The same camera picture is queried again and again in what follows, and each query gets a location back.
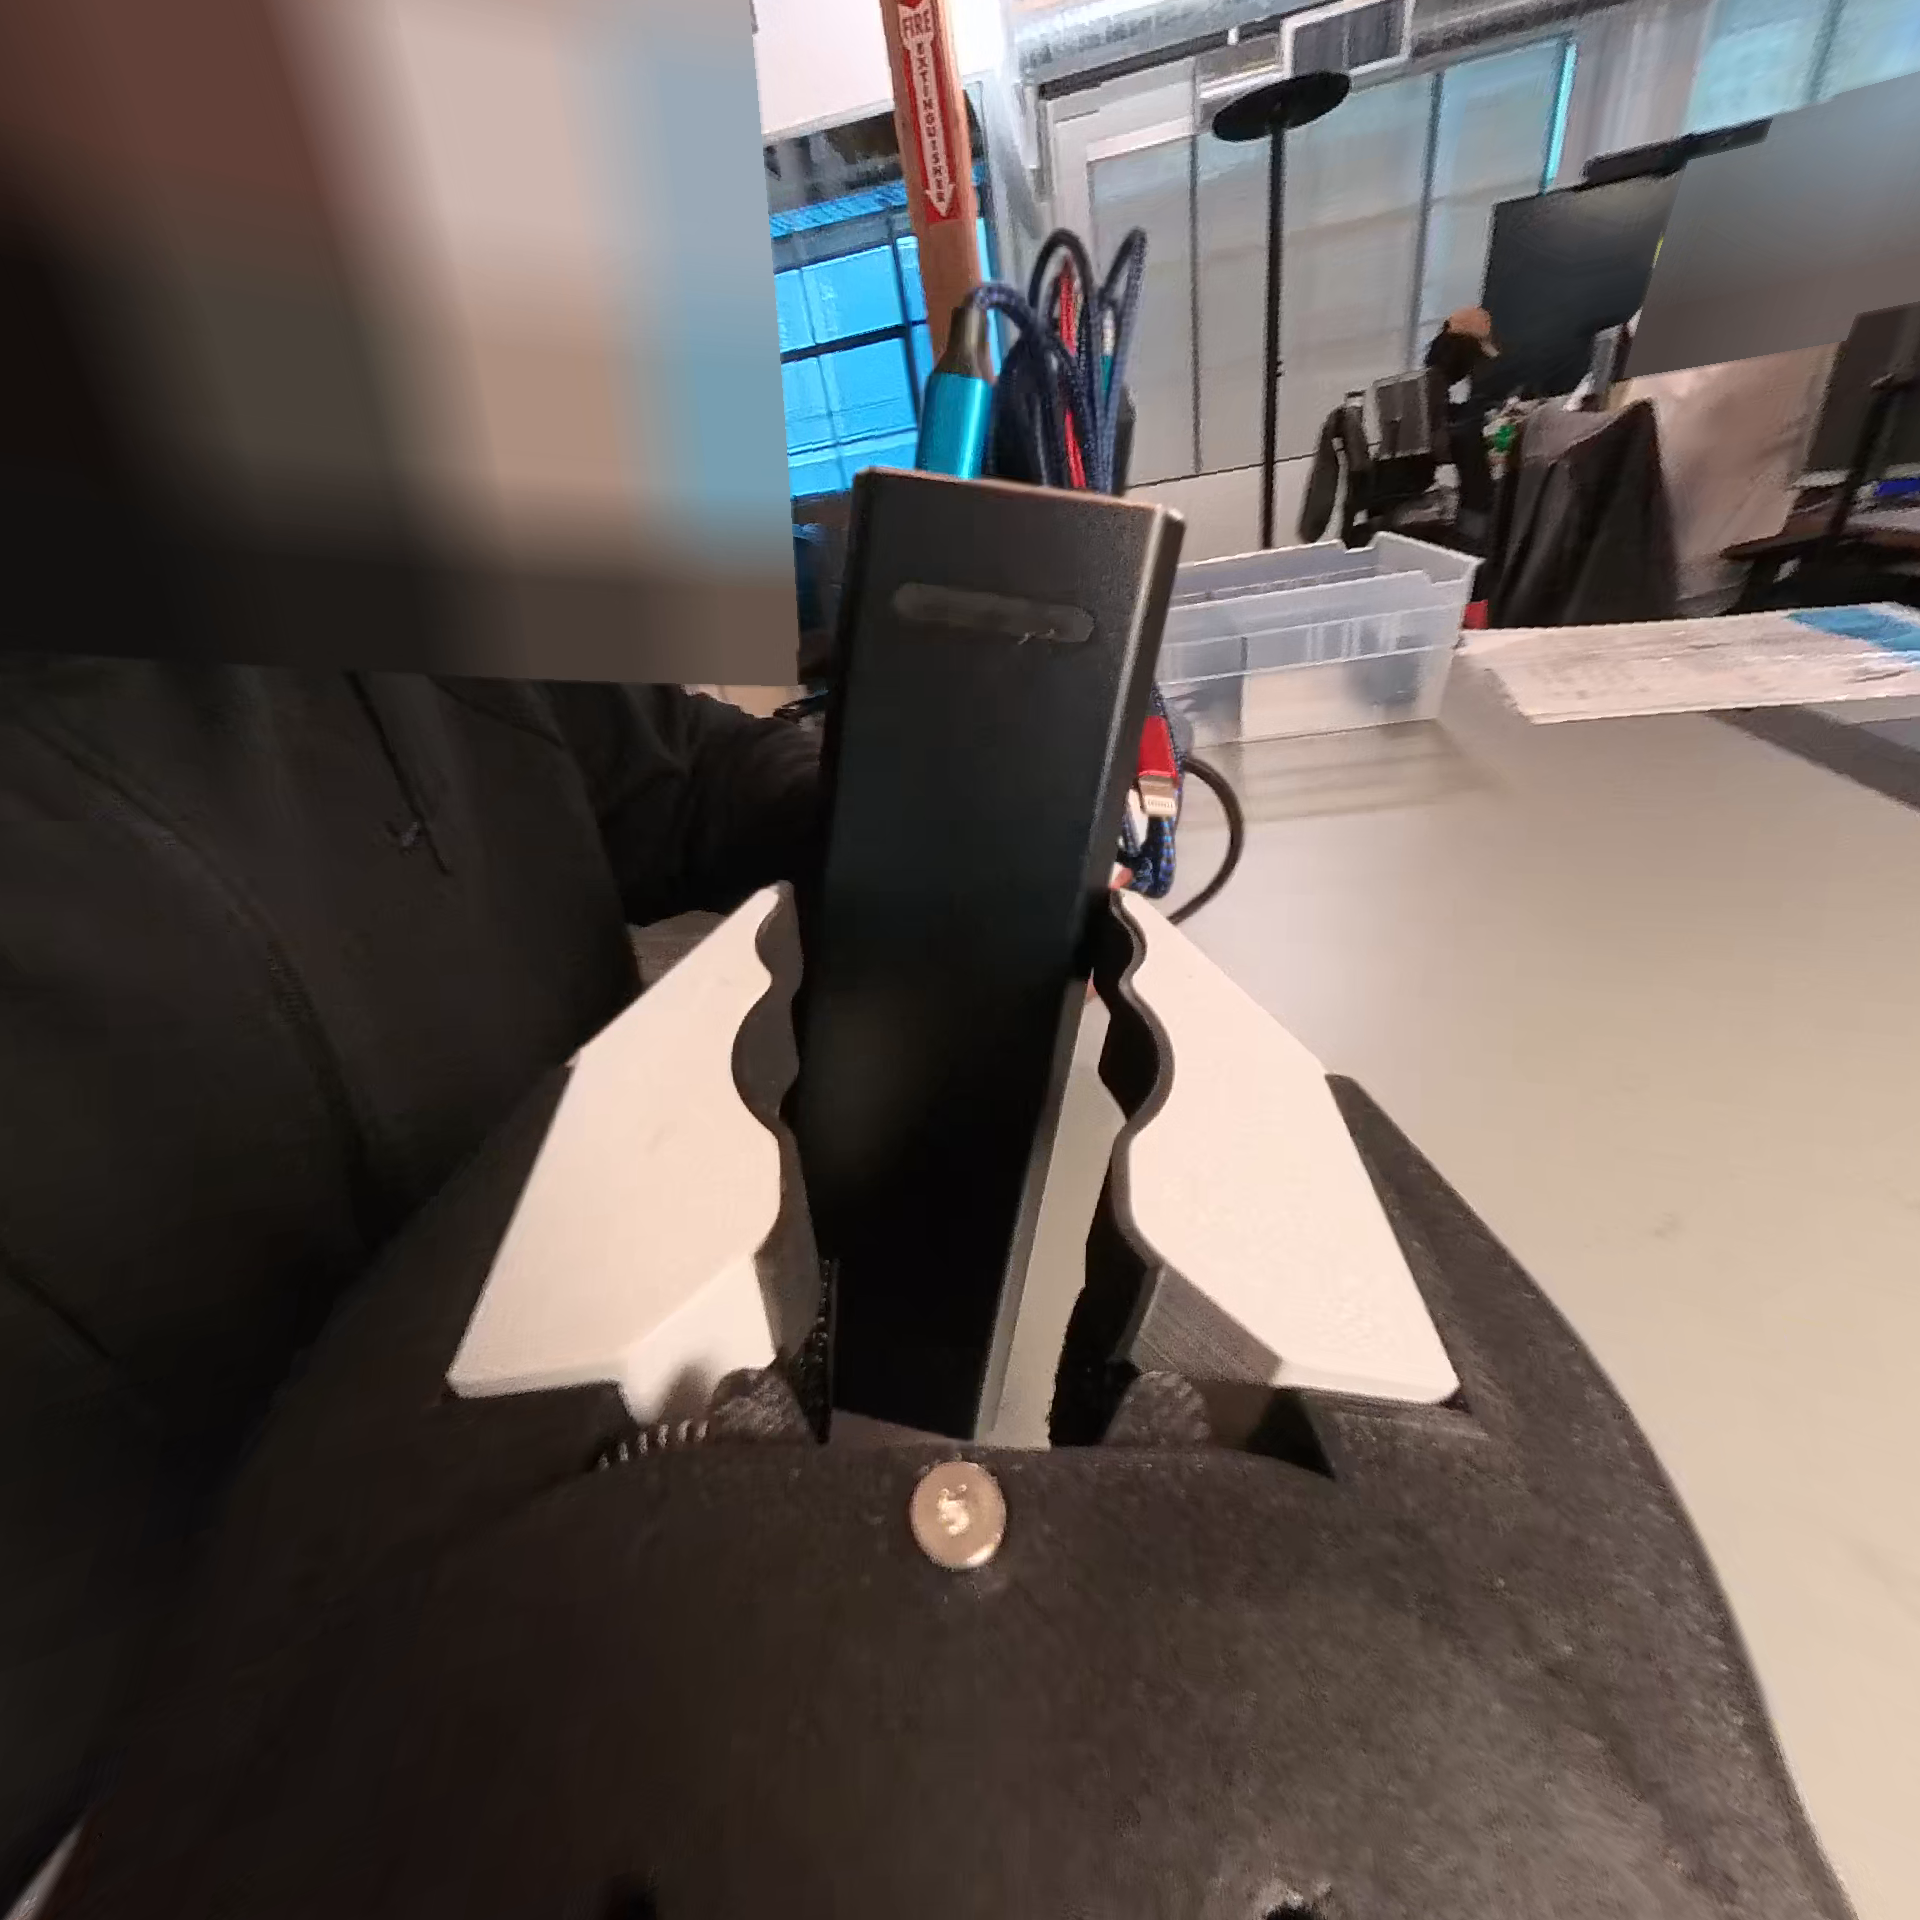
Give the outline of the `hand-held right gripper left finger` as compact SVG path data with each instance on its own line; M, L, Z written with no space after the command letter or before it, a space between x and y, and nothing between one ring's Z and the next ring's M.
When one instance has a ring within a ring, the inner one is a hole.
M803 913L755 893L575 1060L444 1386L613 1386L699 1423L731 1374L784 1374L830 1423L830 1265L784 1119Z

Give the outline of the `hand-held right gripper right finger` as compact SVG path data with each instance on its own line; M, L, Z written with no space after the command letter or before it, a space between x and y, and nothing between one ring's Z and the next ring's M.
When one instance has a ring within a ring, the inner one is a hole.
M1459 1381L1322 1060L1157 905L1115 893L1092 980L1121 1133L1083 1283L1083 1438L1144 1374L1230 1441L1286 1392L1450 1403Z

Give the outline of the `black cable orange plug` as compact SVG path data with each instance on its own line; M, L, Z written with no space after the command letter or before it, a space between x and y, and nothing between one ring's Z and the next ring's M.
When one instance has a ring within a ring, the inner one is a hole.
M1221 769L1213 769L1213 759L1190 752L1186 783L1200 783L1220 802L1230 847L1220 858L1220 873L1190 903L1168 912L1168 924L1190 924L1200 912L1207 912L1234 887L1243 855L1246 855L1246 810L1243 810L1234 776Z

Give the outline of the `slim black USB hub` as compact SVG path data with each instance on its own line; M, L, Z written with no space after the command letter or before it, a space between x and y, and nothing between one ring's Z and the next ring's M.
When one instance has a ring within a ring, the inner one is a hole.
M792 1090L846 1411L995 1423L1182 548L1144 497L855 485Z

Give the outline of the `clear plastic bin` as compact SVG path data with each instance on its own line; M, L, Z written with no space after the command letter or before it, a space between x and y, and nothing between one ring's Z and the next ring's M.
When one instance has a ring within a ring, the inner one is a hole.
M1182 751L1429 726L1477 560L1413 534L1174 568L1157 686Z

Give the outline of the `blue braided cable teal plug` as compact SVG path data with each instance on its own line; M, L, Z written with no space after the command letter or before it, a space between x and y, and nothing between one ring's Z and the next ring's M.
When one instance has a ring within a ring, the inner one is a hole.
M987 278L952 311L925 381L913 468L947 481L1040 485L1027 304Z

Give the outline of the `person's left forearm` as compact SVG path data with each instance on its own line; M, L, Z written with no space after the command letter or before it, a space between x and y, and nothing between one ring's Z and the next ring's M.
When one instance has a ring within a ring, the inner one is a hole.
M667 682L550 682L624 924L731 913L818 865L818 732Z

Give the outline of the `printed paper sheets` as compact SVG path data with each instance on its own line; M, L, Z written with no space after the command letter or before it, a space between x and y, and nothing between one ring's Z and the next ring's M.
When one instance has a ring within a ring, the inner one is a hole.
M1920 610L1796 607L1622 624L1475 631L1459 660L1531 726L1874 708L1920 698Z

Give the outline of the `black office chair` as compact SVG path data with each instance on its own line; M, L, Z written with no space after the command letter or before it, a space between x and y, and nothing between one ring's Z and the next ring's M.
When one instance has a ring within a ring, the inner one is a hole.
M1413 534L1486 557L1493 523L1486 410L1455 401L1429 372L1348 392L1317 432L1301 502L1301 539L1367 547Z

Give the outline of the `black jacket on chair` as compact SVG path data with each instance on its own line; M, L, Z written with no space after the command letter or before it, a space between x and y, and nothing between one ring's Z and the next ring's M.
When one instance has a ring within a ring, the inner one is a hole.
M1534 410L1500 485L1486 560L1493 631L1680 618L1680 539L1653 401Z

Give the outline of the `wooden office desk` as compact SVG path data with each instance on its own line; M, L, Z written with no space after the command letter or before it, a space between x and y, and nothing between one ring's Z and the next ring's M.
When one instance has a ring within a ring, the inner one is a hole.
M1779 534L1742 539L1721 557L1742 568L1730 610L1801 610L1801 607L1920 607L1920 511L1855 511L1830 534L1827 511L1789 515Z

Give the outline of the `black computer monitor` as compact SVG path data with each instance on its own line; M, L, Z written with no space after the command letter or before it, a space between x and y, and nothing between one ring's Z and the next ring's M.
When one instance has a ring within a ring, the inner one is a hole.
M1493 209L1486 299L1500 356L1475 392L1563 400L1596 334L1641 311L1680 177L1548 190Z
M1920 304L1857 311L1801 456L1801 485L1833 488L1864 456L1864 481L1920 476Z

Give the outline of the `black floor lamp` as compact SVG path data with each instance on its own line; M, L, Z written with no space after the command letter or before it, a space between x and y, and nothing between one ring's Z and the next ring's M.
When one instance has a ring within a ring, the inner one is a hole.
M1266 228L1259 228L1259 465L1254 465L1254 547L1276 547L1276 468L1281 468L1281 381L1286 381L1286 144L1343 109L1349 79L1343 72L1302 72L1254 85L1213 116L1213 138L1230 145L1266 145Z

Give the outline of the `wooden post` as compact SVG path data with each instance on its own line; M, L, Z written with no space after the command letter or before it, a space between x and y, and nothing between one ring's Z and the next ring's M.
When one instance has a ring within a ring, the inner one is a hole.
M968 85L958 72L947 0L882 0L882 43L904 182L904 213L918 240L931 356L943 361L958 304L981 283L975 158Z

